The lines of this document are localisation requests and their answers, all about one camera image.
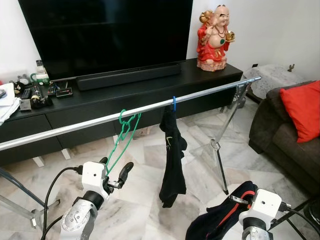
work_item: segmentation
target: red pillow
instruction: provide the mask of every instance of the red pillow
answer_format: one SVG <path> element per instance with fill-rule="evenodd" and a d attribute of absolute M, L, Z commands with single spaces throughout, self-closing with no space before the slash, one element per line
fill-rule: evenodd
<path fill-rule="evenodd" d="M 281 89 L 280 96 L 297 130 L 296 142 L 305 143 L 320 136 L 320 80 Z"/>

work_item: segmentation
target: black cloth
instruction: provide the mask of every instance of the black cloth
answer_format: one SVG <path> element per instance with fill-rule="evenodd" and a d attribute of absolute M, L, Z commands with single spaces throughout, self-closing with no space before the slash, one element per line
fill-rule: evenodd
<path fill-rule="evenodd" d="M 231 195 L 251 201 L 257 186 L 251 181 L 241 184 Z M 198 216 L 189 226 L 186 240 L 221 240 L 227 231 L 239 220 L 239 215 L 247 206 L 240 205 L 227 197 L 222 204 L 207 208 L 206 214 Z"/>
<path fill-rule="evenodd" d="M 166 166 L 159 197 L 163 208 L 171 208 L 178 194 L 186 194 L 181 159 L 185 156 L 182 150 L 187 149 L 187 142 L 181 137 L 176 113 L 169 106 L 164 109 L 160 129 L 165 132 Z"/>

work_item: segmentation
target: red robe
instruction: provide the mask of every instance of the red robe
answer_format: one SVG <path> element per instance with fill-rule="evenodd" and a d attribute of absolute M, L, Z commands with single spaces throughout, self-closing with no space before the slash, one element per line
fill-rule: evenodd
<path fill-rule="evenodd" d="M 228 51 L 230 42 L 225 42 L 221 47 L 214 48 L 210 45 L 209 41 L 205 44 L 201 44 L 201 39 L 206 35 L 206 29 L 207 26 L 204 23 L 202 27 L 198 30 L 198 47 L 196 48 L 196 51 L 198 52 L 198 59 L 202 62 L 212 59 L 215 62 L 221 61 L 223 56 L 225 56 L 225 51 Z"/>

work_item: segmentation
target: couch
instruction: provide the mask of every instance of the couch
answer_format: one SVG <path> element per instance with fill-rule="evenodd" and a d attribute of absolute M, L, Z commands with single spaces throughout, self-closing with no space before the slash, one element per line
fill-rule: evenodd
<path fill-rule="evenodd" d="M 283 87 L 289 89 L 310 82 Z M 280 89 L 266 94 L 255 113 L 249 145 L 258 154 L 265 152 L 283 167 L 310 194 L 320 192 L 320 137 L 297 143 L 297 130 L 286 112 Z"/>

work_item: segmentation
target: television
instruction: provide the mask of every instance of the television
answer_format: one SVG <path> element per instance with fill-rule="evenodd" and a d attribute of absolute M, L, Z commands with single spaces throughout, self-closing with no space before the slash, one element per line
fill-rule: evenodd
<path fill-rule="evenodd" d="M 18 1 L 50 80 L 186 59 L 193 0 Z"/>

